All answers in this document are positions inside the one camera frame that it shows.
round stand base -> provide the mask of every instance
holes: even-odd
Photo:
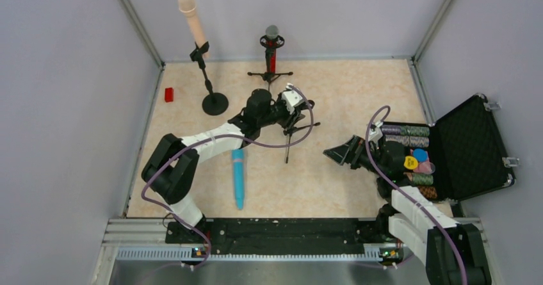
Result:
[[[213,93],[213,96],[208,95],[204,98],[202,108],[208,115],[222,114],[228,109],[228,98],[224,94]]]

case latch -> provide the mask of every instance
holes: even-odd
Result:
[[[504,158],[501,158],[501,160],[503,161],[503,165],[506,168],[514,168],[514,167],[518,167],[519,165],[521,165],[521,160],[519,158],[504,157]]]
[[[485,105],[485,109],[487,111],[495,111],[501,109],[501,106],[496,101],[484,102],[483,105]]]

red block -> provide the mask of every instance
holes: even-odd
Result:
[[[164,94],[164,100],[166,102],[174,101],[174,88],[166,88],[166,92]]]

yellow label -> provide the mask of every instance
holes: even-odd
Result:
[[[413,156],[406,156],[403,166],[408,170],[414,170],[419,166],[419,162]]]

table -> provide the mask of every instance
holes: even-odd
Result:
[[[206,115],[201,103],[207,91],[196,63],[166,65],[154,107],[138,175],[129,202],[128,217],[162,217],[166,211],[141,199],[145,185],[142,168],[162,136],[178,137],[216,128],[240,112],[256,88],[267,88],[248,71],[265,70],[260,61],[209,62],[207,74],[216,92],[229,99],[228,110],[217,117]],[[340,167],[323,155],[353,134],[364,137],[366,124],[381,106],[392,107],[388,120],[424,123],[415,86],[406,60],[278,61],[277,72],[293,71],[271,85],[273,98],[293,83],[315,101],[314,116],[321,126],[291,147],[289,163],[284,149],[249,145],[245,150],[245,207],[239,211],[233,195],[230,153],[216,156],[197,168],[191,194],[208,218],[340,218],[375,217],[385,201],[375,184],[376,175],[364,168]],[[165,88],[174,88],[174,101],[164,101]],[[309,117],[298,123],[302,126]],[[303,136],[295,133],[292,140]],[[280,126],[263,128],[262,143],[285,144]],[[151,197],[159,199],[149,190]],[[448,204],[440,204],[451,215]]]

